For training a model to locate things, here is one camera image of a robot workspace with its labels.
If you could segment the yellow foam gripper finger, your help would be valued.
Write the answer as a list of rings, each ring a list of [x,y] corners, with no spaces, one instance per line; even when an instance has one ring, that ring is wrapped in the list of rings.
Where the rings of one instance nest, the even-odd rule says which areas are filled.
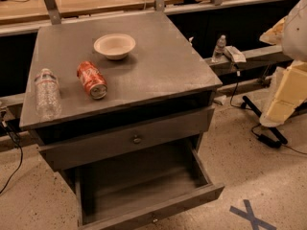
[[[278,127],[306,100],[307,63],[294,60],[289,67],[277,67],[273,73],[262,114]]]

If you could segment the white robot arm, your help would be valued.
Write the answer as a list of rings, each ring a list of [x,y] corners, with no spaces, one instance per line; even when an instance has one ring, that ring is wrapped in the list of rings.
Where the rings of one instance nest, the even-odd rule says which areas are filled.
[[[286,69],[277,67],[273,73],[260,116],[262,126],[278,127],[307,100],[307,0],[300,0],[260,40],[280,45],[283,54],[293,60]]]

